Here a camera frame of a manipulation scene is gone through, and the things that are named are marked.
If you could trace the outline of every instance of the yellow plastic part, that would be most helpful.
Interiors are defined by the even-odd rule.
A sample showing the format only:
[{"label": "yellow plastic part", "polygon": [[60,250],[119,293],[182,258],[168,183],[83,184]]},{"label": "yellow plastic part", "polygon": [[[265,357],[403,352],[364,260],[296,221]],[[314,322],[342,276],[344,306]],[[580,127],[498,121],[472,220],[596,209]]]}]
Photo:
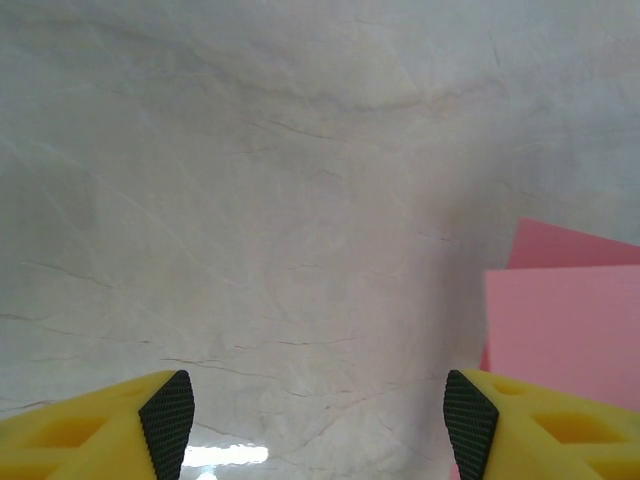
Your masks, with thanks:
[{"label": "yellow plastic part", "polygon": [[462,373],[500,412],[484,480],[640,480],[640,413]]},{"label": "yellow plastic part", "polygon": [[159,372],[0,422],[0,480],[155,480],[138,411]]}]

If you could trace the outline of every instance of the white marble surface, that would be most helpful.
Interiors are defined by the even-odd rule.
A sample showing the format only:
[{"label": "white marble surface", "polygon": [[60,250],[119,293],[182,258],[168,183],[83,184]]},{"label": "white marble surface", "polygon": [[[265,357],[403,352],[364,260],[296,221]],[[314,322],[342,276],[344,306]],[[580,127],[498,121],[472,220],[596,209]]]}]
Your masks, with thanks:
[{"label": "white marble surface", "polygon": [[640,239],[639,4],[0,1],[0,415],[186,368],[184,479],[446,478],[518,217]]}]

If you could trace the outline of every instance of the black rubber pad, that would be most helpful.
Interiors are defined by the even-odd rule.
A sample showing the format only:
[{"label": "black rubber pad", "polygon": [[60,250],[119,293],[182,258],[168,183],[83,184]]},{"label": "black rubber pad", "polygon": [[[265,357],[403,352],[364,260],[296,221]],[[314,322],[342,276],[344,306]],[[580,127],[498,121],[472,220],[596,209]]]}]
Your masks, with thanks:
[{"label": "black rubber pad", "polygon": [[185,370],[176,372],[138,412],[158,480],[180,477],[193,412],[193,390]]},{"label": "black rubber pad", "polygon": [[444,422],[461,480],[482,480],[500,413],[465,377],[452,370],[444,394]]}]

